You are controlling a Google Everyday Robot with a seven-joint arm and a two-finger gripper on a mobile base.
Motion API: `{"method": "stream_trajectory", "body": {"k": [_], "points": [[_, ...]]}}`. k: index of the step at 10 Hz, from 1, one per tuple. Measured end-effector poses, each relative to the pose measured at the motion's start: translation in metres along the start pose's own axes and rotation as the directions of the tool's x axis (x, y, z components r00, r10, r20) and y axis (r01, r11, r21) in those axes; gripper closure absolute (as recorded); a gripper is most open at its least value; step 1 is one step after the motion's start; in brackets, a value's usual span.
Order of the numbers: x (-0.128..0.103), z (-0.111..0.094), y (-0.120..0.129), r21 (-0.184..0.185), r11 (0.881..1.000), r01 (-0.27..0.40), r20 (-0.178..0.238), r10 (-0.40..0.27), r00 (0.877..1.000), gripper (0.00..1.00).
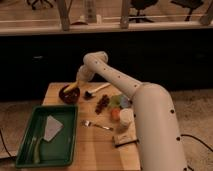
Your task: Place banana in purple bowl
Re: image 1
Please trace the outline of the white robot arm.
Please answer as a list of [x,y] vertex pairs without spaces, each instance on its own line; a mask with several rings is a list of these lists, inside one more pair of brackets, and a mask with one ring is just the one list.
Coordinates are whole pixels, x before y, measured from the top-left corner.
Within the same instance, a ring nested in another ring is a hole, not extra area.
[[88,82],[98,74],[132,101],[142,171],[187,171],[176,111],[168,91],[128,76],[107,62],[104,51],[87,53],[76,76]]

